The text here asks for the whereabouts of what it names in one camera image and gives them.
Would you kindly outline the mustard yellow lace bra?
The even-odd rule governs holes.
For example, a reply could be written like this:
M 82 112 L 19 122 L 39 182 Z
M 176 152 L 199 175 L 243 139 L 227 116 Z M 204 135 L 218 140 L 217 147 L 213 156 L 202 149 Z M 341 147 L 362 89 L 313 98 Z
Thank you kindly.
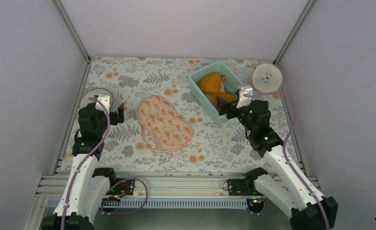
M 224 91 L 223 81 L 226 79 L 225 75 L 220 74 L 219 72 L 212 72 L 205 75 L 197 82 L 197 86 L 207 97 L 207 99 L 218 108 L 217 98 L 232 102 L 237 100 L 237 97 L 231 93 Z

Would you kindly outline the floral tulip mesh laundry bag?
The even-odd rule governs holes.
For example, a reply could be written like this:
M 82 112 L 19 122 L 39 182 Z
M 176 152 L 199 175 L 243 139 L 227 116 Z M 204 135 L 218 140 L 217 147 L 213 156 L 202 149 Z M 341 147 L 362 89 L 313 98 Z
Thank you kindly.
M 174 152 L 182 149 L 194 136 L 191 125 L 164 97 L 144 99 L 136 112 L 142 138 L 152 152 Z

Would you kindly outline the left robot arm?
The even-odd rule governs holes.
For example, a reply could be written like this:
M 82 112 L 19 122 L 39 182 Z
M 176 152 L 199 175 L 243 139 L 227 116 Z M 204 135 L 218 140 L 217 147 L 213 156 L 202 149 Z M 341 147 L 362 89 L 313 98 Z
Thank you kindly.
M 42 219 L 43 230 L 92 230 L 103 196 L 118 188 L 113 168 L 99 168 L 104 139 L 110 126 L 124 122 L 124 104 L 115 112 L 89 103 L 78 112 L 79 129 L 72 148 L 72 168 L 62 198 L 51 216 Z

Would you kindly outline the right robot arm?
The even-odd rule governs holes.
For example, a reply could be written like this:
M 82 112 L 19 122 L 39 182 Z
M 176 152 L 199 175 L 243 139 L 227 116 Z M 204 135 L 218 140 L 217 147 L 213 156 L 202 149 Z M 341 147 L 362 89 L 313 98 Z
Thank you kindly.
M 270 126 L 268 102 L 250 100 L 228 102 L 216 98 L 218 111 L 228 119 L 237 118 L 245 128 L 246 139 L 259 156 L 271 165 L 283 186 L 263 168 L 245 173 L 244 189 L 249 195 L 267 196 L 285 215 L 294 230 L 331 230 L 334 227 L 338 203 L 326 197 L 300 170 L 287 154 L 284 141 Z

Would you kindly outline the white round mesh laundry bag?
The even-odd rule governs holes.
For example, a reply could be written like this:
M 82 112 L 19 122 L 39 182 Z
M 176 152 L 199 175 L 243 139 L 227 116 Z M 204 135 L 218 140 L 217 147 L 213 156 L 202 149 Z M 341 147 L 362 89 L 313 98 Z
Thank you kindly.
M 97 99 L 97 96 L 99 94 L 106 94 L 111 97 L 112 101 L 109 112 L 117 111 L 118 106 L 122 103 L 122 99 L 112 90 L 106 88 L 97 88 L 87 91 L 83 98 L 80 100 L 79 110 L 83 107 L 86 107 L 90 103 L 96 103 L 94 100 L 91 100 L 91 98 Z

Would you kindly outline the round cream mesh laundry bag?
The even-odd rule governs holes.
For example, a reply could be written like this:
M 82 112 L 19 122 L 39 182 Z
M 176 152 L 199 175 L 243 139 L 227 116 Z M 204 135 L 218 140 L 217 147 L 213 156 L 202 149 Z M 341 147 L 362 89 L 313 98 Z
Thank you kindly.
M 263 63 L 254 68 L 251 84 L 260 93 L 276 92 L 283 84 L 283 75 L 277 66 Z

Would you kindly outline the mint green plastic bin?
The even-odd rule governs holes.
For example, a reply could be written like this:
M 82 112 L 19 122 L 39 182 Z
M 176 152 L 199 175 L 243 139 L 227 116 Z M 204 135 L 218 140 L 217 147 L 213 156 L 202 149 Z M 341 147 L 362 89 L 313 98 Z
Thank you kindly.
M 215 125 L 222 125 L 223 123 L 227 122 L 226 115 L 219 115 L 218 110 L 216 107 L 209 101 L 209 99 L 205 96 L 205 94 L 199 89 L 197 82 L 202 79 L 205 75 L 218 72 L 222 75 L 226 75 L 226 79 L 224 80 L 223 84 L 225 86 L 225 90 L 228 93 L 235 93 L 235 91 L 239 88 L 239 86 L 243 85 L 244 83 L 237 77 L 237 75 L 224 63 L 221 61 L 217 61 L 206 65 L 189 75 L 189 81 L 191 83 L 192 94 L 198 100 L 199 104 L 203 107 L 204 111 L 208 114 L 208 116 L 212 119 Z

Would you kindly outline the floral patterned table mat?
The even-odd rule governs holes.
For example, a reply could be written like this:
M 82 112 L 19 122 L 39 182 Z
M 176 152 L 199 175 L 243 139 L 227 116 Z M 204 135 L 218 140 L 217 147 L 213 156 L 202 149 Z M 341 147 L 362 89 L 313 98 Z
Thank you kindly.
M 99 161 L 118 172 L 245 173 L 272 168 L 245 138 L 236 119 L 215 125 L 192 94 L 189 75 L 213 59 L 165 57 L 94 57 L 84 93 L 108 89 L 125 105 L 125 122 L 110 128 Z M 151 151 L 151 138 L 142 138 L 136 112 L 152 95 L 166 98 L 190 123 L 193 139 L 181 150 Z

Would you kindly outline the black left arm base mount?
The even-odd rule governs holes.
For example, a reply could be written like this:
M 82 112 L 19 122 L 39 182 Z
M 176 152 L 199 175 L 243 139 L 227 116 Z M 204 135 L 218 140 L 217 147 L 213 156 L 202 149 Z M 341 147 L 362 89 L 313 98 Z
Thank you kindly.
M 104 176 L 109 178 L 110 187 L 115 183 L 123 180 L 123 178 L 117 178 L 116 173 L 113 168 L 97 168 L 94 170 L 92 175 L 95 176 Z M 135 180 L 126 180 L 122 183 L 117 184 L 113 189 L 111 189 L 108 193 L 106 193 L 106 197 L 103 201 L 106 200 L 120 200 L 122 197 L 127 195 L 133 195 L 135 187 Z

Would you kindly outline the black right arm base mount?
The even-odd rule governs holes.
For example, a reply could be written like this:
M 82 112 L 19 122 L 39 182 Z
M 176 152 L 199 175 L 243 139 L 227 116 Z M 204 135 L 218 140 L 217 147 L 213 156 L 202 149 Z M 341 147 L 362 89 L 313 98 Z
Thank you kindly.
M 255 189 L 255 180 L 262 175 L 267 175 L 268 172 L 259 167 L 244 174 L 243 179 L 228 179 L 228 193 L 229 196 L 263 196 Z

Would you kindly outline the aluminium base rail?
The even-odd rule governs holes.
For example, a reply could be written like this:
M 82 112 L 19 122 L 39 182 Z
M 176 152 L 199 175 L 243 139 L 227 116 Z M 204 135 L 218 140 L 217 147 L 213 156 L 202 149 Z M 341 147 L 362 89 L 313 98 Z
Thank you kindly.
M 227 198 L 225 181 L 243 179 L 244 173 L 117 172 L 116 176 L 142 180 L 150 198 Z M 43 175 L 36 196 L 62 196 L 68 177 L 68 173 Z

